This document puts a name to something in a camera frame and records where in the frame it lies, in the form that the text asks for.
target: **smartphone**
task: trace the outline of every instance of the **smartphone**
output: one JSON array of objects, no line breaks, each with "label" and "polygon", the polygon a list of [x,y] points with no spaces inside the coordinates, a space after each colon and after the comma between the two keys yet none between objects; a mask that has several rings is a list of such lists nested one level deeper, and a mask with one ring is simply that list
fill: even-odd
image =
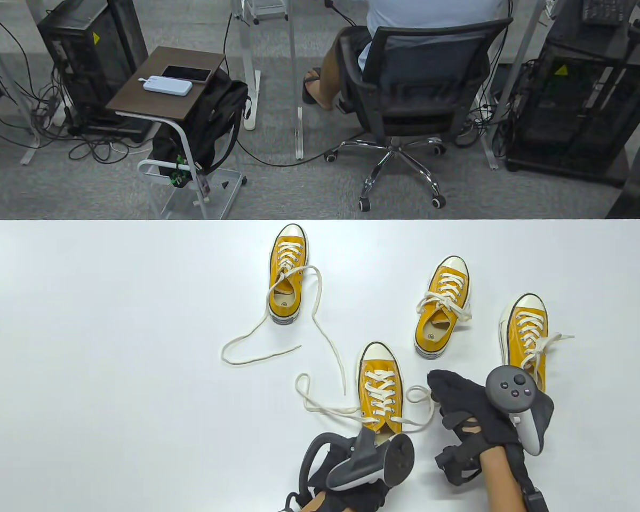
[{"label": "smartphone", "polygon": [[211,70],[203,70],[199,68],[185,68],[184,66],[168,66],[161,76],[168,78],[178,78],[180,80],[189,80],[190,82],[205,82]]}]

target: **vr controller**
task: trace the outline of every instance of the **vr controller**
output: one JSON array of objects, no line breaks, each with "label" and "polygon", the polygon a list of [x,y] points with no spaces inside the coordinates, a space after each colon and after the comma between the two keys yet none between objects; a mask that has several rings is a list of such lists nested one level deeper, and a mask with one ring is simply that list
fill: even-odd
[{"label": "vr controller", "polygon": [[308,447],[299,475],[299,495],[297,502],[305,506],[313,498],[308,488],[308,475],[318,451],[326,444],[339,446],[351,456],[337,464],[327,474],[327,488],[346,491],[365,483],[382,480],[387,487],[396,487],[405,480],[415,465],[415,449],[410,437],[396,434],[388,441],[376,446],[376,434],[362,427],[361,433],[353,439],[326,432],[313,439]]},{"label": "vr controller", "polygon": [[515,366],[498,366],[486,378],[486,396],[495,408],[510,416],[524,449],[540,455],[555,405],[538,390],[532,376]]}]

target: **sandal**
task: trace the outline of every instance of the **sandal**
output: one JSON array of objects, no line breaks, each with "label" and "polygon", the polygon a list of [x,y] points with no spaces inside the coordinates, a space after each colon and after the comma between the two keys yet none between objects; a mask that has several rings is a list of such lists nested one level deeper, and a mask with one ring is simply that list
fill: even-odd
[{"label": "sandal", "polygon": [[310,95],[310,92],[308,92],[308,89],[306,88],[307,83],[317,82],[320,79],[320,68],[313,68],[313,71],[317,73],[317,76],[305,76],[303,78],[303,85],[301,86],[303,87],[303,90],[301,90],[301,100],[303,100],[303,102],[306,105],[317,104],[317,101],[315,101],[315,98],[313,98],[313,96]]}]

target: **chair backrest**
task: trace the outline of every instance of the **chair backrest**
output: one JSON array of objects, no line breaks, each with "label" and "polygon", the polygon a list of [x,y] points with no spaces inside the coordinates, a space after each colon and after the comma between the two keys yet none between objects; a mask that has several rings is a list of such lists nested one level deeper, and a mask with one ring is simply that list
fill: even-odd
[{"label": "chair backrest", "polygon": [[426,115],[471,107],[489,73],[488,51],[511,18],[463,27],[398,29],[374,34],[362,80],[379,88],[386,110]]}]

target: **keyboard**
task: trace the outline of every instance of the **keyboard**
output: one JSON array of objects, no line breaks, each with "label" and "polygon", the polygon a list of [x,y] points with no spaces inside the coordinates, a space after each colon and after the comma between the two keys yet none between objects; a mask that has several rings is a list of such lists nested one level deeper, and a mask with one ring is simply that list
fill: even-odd
[{"label": "keyboard", "polygon": [[619,27],[624,24],[626,0],[583,0],[581,20],[588,25]]}]

